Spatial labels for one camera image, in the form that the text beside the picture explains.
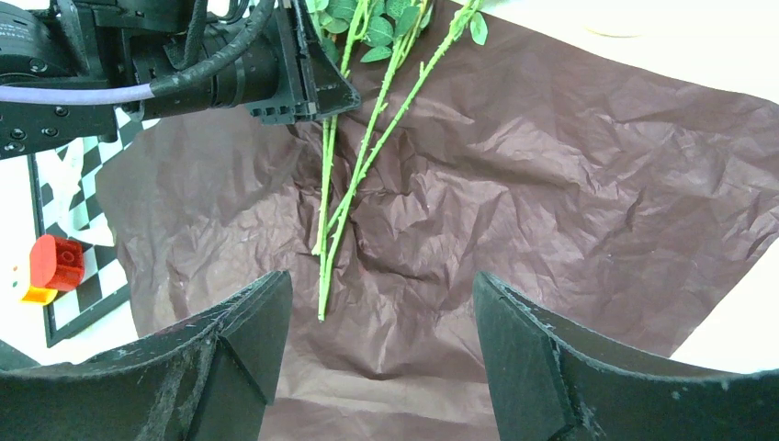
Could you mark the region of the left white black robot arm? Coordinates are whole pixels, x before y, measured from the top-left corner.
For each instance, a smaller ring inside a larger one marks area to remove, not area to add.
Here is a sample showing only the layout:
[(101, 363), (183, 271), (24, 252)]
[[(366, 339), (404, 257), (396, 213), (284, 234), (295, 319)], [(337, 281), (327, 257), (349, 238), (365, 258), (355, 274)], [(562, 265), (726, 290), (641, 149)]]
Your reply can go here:
[(327, 119), (360, 95), (336, 64), (325, 1), (1, 5), (1, 155), (115, 141), (119, 115), (247, 107), (266, 125)]

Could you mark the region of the dark red wrapping paper sheet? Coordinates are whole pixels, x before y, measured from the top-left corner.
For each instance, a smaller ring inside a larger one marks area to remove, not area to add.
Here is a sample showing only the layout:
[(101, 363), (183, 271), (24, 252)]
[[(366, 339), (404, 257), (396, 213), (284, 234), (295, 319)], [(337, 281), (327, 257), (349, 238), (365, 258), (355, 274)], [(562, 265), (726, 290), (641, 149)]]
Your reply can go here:
[(669, 356), (777, 238), (774, 102), (488, 27), (436, 64), (360, 184), (324, 322), (319, 124), (163, 119), (97, 174), (139, 335), (290, 273), (262, 439), (495, 440), (477, 273)]

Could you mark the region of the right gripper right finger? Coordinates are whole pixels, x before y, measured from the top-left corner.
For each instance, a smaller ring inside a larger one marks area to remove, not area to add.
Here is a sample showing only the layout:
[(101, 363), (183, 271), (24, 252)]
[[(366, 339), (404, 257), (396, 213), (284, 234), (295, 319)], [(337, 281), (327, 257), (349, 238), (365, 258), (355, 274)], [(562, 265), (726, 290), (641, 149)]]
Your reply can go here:
[(775, 440), (778, 373), (735, 374), (624, 345), (494, 274), (473, 282), (502, 440)]

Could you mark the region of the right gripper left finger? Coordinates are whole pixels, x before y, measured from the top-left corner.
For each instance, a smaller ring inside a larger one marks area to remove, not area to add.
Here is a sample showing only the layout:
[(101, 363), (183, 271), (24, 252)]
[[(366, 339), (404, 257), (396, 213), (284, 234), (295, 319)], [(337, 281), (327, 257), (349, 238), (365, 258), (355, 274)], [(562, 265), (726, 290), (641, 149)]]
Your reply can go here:
[(78, 363), (1, 375), (4, 440), (255, 440), (292, 311), (273, 271), (226, 300)]

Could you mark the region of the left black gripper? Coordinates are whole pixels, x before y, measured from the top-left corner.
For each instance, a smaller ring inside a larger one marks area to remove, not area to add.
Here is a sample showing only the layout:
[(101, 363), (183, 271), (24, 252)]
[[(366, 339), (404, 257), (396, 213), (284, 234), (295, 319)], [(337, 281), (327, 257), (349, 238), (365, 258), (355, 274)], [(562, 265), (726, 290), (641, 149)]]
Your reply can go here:
[[(132, 47), (138, 83), (173, 76), (212, 58), (240, 34), (245, 19), (207, 17), (189, 36), (143, 36)], [(275, 6), (264, 29), (235, 61), (168, 95), (122, 105), (134, 120), (161, 119), (244, 105), (265, 124), (327, 119), (362, 105), (356, 88), (330, 59), (305, 1)]]

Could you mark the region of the cream ribbon with gold lettering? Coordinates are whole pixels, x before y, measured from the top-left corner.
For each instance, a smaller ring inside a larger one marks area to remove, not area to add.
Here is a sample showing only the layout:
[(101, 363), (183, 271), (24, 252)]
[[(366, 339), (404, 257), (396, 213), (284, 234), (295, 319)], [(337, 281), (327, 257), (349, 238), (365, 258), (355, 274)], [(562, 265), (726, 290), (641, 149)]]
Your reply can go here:
[(40, 168), (46, 172), (52, 188), (56, 223), (65, 234), (76, 241), (105, 247), (113, 247), (113, 232), (107, 225), (80, 230), (75, 226), (70, 214), (73, 198), (82, 189), (81, 177), (84, 169), (85, 145), (83, 139), (71, 141), (67, 145), (63, 159), (56, 153), (40, 160)]

